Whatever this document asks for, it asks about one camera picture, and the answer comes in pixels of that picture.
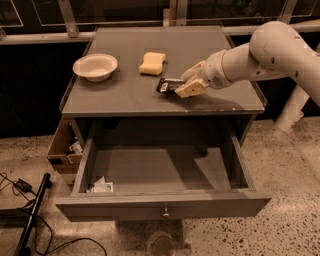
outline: concrete floor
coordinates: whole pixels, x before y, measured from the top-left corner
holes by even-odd
[[[29,181],[35,190],[43,174],[51,174],[53,186],[40,214],[54,230],[51,248],[89,237],[101,243],[108,255],[152,255],[157,237],[166,236],[171,241],[162,240],[159,248],[173,242],[176,255],[320,255],[319,126],[320,118],[304,118],[286,134],[271,120],[254,122],[243,145],[244,157],[256,189],[273,197],[254,218],[70,223],[54,204],[71,188],[46,159],[52,136],[1,139],[0,172],[12,180],[20,177]],[[0,198],[0,208],[26,203],[21,196],[13,196],[11,188],[0,192]],[[0,255],[14,254],[20,225],[17,221],[0,222]],[[49,232],[39,226],[38,250],[43,252]],[[32,255],[37,255],[33,240],[34,231],[29,245]],[[53,255],[103,252],[90,241],[80,241]]]

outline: yellow sponge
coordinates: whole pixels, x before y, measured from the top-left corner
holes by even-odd
[[[166,60],[164,53],[147,52],[143,56],[143,63],[139,66],[140,74],[160,75],[162,63]]]

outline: cabinet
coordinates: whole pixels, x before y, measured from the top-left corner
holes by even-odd
[[[119,66],[106,81],[70,84],[62,114],[83,144],[73,191],[57,207],[71,220],[255,216],[270,195],[254,189],[241,144],[265,102],[254,84],[188,99],[156,92],[138,73],[149,51],[167,55],[162,77],[230,45],[219,27],[99,28],[88,54]],[[93,192],[97,182],[112,189]]]

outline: bowl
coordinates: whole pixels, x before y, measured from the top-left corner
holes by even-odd
[[[91,82],[107,79],[117,68],[117,59],[107,54],[90,54],[73,64],[73,72]]]

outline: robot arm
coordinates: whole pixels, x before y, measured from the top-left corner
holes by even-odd
[[[290,77],[320,106],[320,55],[282,22],[260,26],[250,43],[214,53],[182,74],[186,83],[175,90],[181,98],[207,87],[222,89],[240,80]]]

